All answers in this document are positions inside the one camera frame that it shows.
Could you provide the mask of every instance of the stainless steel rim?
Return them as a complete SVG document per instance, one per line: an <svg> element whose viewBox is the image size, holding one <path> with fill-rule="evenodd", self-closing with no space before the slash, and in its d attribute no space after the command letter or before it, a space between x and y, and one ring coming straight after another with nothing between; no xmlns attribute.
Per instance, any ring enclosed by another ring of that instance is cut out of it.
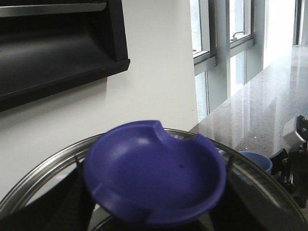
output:
<svg viewBox="0 0 308 231"><path fill-rule="evenodd" d="M194 137L195 134L186 131L165 129L170 135L182 136L183 139ZM63 169L75 163L76 158L78 160L83 159L91 147L91 145L101 136L102 134L87 138L85 140L79 141L69 147L52 155L33 170L31 170L26 176L24 176L2 199L0 202L0 218L6 217L15 211L24 207L31 197L52 177L61 172ZM275 193L279 196L281 201L285 201L285 206L288 207L289 211L292 211L306 223L306 219L302 214L300 208L288 192L272 177L270 177L264 170L255 165L248 158L245 158L240 153L234 151L233 149L217 142L211 140L215 146L224 151L226 155L230 155L233 158L235 166L239 171L241 171L241 165L247 165L251 171L255 172L255 179L250 179L255 182L259 182L259 179L266 181L268 186L274 188ZM269 199L276 204L275 198L269 197Z"/></svg>

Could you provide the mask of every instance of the blue cup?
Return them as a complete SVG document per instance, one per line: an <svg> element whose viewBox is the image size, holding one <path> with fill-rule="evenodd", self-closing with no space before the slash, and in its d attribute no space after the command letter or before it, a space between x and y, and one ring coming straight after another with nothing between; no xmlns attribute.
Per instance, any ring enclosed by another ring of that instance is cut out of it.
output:
<svg viewBox="0 0 308 231"><path fill-rule="evenodd" d="M239 153L241 153L242 155L246 156L248 159L255 162L257 165L263 168L268 174L270 174L271 169L273 168L273 163L268 157L263 156L259 153L254 153L254 152L242 151Z"/></svg>

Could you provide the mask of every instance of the blue plastic dish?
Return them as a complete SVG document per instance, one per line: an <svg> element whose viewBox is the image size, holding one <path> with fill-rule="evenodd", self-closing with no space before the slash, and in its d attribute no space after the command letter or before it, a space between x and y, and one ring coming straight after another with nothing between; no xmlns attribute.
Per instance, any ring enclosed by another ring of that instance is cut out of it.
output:
<svg viewBox="0 0 308 231"><path fill-rule="evenodd" d="M179 140L159 121L139 121L114 128L93 144L84 177L94 200L115 217L172 226L216 205L226 166L204 136Z"/></svg>

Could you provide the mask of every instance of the window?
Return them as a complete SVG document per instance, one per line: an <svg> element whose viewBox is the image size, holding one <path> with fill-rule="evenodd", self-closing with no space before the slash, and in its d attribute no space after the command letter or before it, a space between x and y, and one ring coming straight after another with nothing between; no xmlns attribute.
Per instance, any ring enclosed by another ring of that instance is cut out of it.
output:
<svg viewBox="0 0 308 231"><path fill-rule="evenodd" d="M190 0L193 58L201 62L209 57L208 1Z"/></svg>
<svg viewBox="0 0 308 231"><path fill-rule="evenodd" d="M198 117L202 120L262 70L265 3L190 0ZM254 46L255 30L258 45Z"/></svg>
<svg viewBox="0 0 308 231"><path fill-rule="evenodd" d="M231 95L237 92L246 83L246 51L230 58L230 85Z"/></svg>
<svg viewBox="0 0 308 231"><path fill-rule="evenodd" d="M210 57L208 0L190 0L192 25L192 54L195 64L196 99L199 122L209 112L206 71L215 66Z"/></svg>
<svg viewBox="0 0 308 231"><path fill-rule="evenodd" d="M251 0L230 0L230 42L231 47L250 39Z"/></svg>
<svg viewBox="0 0 308 231"><path fill-rule="evenodd" d="M196 83L198 121L200 122L208 115L209 111L206 72L202 72L196 75L195 83Z"/></svg>
<svg viewBox="0 0 308 231"><path fill-rule="evenodd" d="M201 26L200 26L200 4L199 0L191 0L191 24L192 24L192 53L202 51L201 47Z"/></svg>
<svg viewBox="0 0 308 231"><path fill-rule="evenodd" d="M246 84L246 50L253 46L251 0L230 0L230 95Z"/></svg>

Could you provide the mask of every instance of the white wall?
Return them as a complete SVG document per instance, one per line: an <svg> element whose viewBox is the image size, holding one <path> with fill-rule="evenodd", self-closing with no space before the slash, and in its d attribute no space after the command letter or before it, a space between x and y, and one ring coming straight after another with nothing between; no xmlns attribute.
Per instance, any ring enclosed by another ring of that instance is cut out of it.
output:
<svg viewBox="0 0 308 231"><path fill-rule="evenodd" d="M41 161L134 120L190 130L198 122L190 4L123 0L129 70L0 113L0 199Z"/></svg>

